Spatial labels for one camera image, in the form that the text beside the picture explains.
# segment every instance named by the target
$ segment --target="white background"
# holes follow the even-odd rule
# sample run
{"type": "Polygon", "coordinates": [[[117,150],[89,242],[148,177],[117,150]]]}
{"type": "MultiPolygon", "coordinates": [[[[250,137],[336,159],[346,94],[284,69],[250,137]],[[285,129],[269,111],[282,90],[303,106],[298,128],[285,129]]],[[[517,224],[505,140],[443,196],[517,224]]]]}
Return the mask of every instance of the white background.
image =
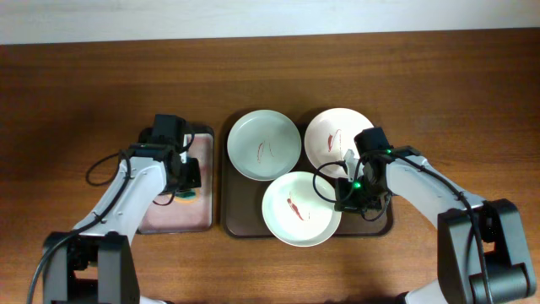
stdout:
{"type": "Polygon", "coordinates": [[[540,0],[0,0],[0,43],[540,26],[540,0]]]}

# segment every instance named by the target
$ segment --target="plate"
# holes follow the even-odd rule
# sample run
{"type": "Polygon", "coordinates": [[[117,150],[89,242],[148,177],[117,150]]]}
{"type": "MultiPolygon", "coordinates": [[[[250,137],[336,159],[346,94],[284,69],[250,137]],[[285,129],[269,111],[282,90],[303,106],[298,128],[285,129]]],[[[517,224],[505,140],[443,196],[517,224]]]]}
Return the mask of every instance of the plate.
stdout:
{"type": "MultiPolygon", "coordinates": [[[[372,127],[373,124],[357,111],[343,108],[324,111],[313,118],[305,131],[305,153],[315,168],[343,160],[348,149],[358,157],[354,137],[372,127]]],[[[321,173],[331,178],[347,177],[340,166],[326,166],[321,173]]]]}
{"type": "Polygon", "coordinates": [[[270,110],[244,115],[227,140],[233,166],[256,181],[271,181],[291,171],[301,151],[298,128],[285,115],[270,110]]]}
{"type": "MultiPolygon", "coordinates": [[[[268,187],[262,198],[262,218],[281,241],[297,247],[318,245],[336,232],[341,213],[313,190],[313,174],[290,172],[268,187]]],[[[336,199],[334,188],[323,178],[316,179],[319,192],[336,199]]]]}

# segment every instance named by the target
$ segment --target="wooden table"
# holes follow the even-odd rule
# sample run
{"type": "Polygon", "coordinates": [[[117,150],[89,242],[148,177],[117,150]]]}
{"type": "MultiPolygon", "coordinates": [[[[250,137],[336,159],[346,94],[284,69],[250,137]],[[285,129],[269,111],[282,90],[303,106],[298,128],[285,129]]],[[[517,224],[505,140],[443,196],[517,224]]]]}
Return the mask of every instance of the wooden table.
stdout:
{"type": "MultiPolygon", "coordinates": [[[[41,243],[105,191],[85,184],[86,169],[155,113],[206,122],[221,143],[246,109],[360,111],[457,184],[517,204],[540,274],[540,30],[0,46],[0,101],[2,303],[24,300],[41,243]]],[[[312,248],[232,239],[216,215],[208,232],[136,236],[132,253],[146,296],[364,301],[436,278],[435,228],[401,198],[395,213],[388,236],[312,248]]]]}

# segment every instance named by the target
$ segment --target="tray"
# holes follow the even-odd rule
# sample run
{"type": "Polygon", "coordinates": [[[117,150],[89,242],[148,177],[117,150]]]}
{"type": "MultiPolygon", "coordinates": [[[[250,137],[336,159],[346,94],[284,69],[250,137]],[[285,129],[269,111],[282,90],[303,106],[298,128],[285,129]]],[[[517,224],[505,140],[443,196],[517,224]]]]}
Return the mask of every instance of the tray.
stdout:
{"type": "MultiPolygon", "coordinates": [[[[307,124],[296,124],[304,143],[304,134],[307,124]]],[[[234,238],[265,238],[274,237],[262,218],[262,197],[270,182],[253,181],[240,174],[230,162],[227,154],[227,138],[222,144],[221,161],[221,223],[225,232],[234,238]]],[[[304,147],[300,160],[292,171],[315,172],[315,168],[307,159],[304,147]]],[[[326,178],[332,185],[334,180],[326,178]]],[[[384,236],[394,223],[392,202],[386,213],[375,222],[362,219],[359,214],[343,213],[341,223],[333,236],[384,236]]]]}

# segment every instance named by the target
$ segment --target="wood grain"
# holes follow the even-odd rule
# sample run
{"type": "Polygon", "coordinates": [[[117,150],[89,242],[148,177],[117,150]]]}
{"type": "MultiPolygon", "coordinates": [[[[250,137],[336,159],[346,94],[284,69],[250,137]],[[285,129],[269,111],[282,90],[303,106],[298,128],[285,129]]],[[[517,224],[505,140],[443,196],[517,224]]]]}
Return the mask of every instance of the wood grain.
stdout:
{"type": "MultiPolygon", "coordinates": [[[[0,54],[2,303],[24,300],[46,236],[73,227],[105,191],[84,183],[86,169],[135,141],[155,113],[205,122],[221,143],[228,117],[246,109],[293,120],[337,106],[360,111],[457,184],[517,204],[540,269],[538,29],[0,46],[0,54]]],[[[219,165],[219,149],[215,156],[219,165]]],[[[214,173],[217,210],[219,166],[214,173]]],[[[307,249],[231,239],[219,225],[136,236],[142,293],[373,303],[413,290],[436,277],[436,233],[395,202],[388,236],[307,249]]]]}

